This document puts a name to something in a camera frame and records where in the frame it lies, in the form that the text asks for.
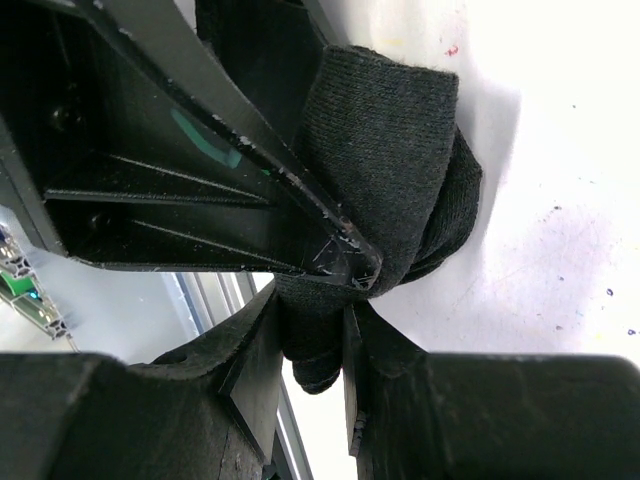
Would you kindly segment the black sock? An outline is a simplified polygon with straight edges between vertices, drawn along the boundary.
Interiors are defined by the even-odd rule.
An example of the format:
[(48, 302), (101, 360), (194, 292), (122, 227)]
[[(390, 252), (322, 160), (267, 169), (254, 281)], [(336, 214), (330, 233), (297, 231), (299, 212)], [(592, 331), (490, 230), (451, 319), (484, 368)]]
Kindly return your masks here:
[(330, 43), (288, 144), (380, 252), (367, 291), (275, 278), (297, 383), (327, 390), (342, 366), (344, 309), (438, 268), (469, 238), (482, 170), (455, 122), (458, 77)]

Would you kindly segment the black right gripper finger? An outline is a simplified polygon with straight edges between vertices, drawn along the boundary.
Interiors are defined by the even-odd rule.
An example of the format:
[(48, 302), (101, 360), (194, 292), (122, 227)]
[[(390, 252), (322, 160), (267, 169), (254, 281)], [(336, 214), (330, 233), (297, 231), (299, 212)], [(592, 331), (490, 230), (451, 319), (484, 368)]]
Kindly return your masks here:
[(282, 352), (272, 288), (150, 364), (1, 358), (5, 479), (258, 479), (272, 458)]
[(381, 254), (199, 39), (195, 3), (2, 3), (2, 205), (98, 268), (369, 289)]
[(429, 353), (367, 303), (344, 312), (362, 479), (635, 479), (639, 370), (620, 357)]
[(301, 123), (325, 46), (338, 36), (318, 1), (199, 0), (196, 31), (285, 143)]

